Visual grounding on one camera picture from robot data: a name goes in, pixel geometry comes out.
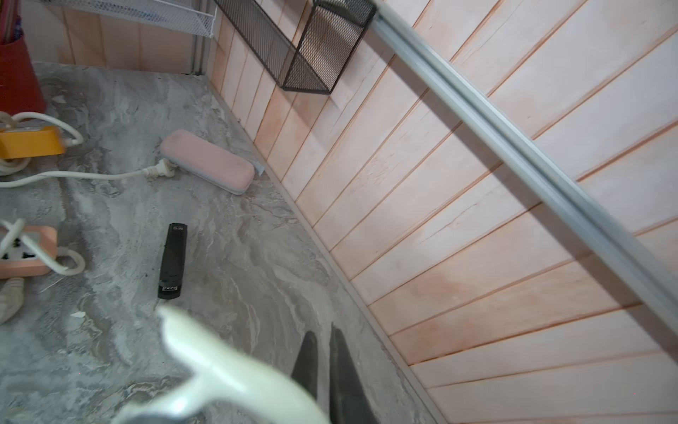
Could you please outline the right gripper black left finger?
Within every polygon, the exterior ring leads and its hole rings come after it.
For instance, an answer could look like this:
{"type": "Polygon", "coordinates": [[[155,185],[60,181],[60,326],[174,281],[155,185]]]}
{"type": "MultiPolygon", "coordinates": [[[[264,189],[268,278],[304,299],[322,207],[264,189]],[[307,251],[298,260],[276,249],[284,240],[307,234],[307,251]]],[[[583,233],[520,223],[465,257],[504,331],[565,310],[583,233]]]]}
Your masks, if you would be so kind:
{"type": "Polygon", "coordinates": [[[316,400],[318,397],[318,374],[318,340],[312,331],[308,331],[300,346],[291,378],[316,400]]]}

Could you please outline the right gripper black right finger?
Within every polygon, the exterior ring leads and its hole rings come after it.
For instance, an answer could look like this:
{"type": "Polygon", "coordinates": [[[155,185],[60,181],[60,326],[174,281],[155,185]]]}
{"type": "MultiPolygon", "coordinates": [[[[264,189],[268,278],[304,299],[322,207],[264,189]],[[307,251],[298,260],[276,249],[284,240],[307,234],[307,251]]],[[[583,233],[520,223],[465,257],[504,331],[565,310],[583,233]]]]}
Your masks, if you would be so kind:
{"type": "Polygon", "coordinates": [[[377,424],[342,330],[332,326],[329,342],[329,418],[333,424],[377,424]]]}

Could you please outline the pink power strip front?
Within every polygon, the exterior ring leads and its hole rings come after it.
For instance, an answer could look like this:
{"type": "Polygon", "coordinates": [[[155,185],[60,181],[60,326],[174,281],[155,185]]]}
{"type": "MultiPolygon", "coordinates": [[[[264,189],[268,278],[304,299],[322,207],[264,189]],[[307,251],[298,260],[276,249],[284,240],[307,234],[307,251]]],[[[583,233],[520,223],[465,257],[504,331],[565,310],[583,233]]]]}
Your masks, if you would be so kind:
{"type": "MultiPolygon", "coordinates": [[[[58,252],[58,231],[49,226],[28,226],[24,229],[31,238],[51,259],[56,259],[58,252]]],[[[1,255],[1,279],[13,277],[40,277],[51,273],[46,265],[25,243],[16,238],[9,250],[1,255]]]]}

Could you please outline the yellow power strip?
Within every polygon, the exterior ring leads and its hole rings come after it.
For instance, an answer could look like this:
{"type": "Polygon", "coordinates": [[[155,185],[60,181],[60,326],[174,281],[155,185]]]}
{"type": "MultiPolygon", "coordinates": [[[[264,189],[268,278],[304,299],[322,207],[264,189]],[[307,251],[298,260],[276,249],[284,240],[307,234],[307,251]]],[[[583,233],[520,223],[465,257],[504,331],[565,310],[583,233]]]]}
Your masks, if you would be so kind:
{"type": "Polygon", "coordinates": [[[1,158],[6,161],[63,155],[65,150],[60,130],[52,125],[1,131],[1,158]]]}

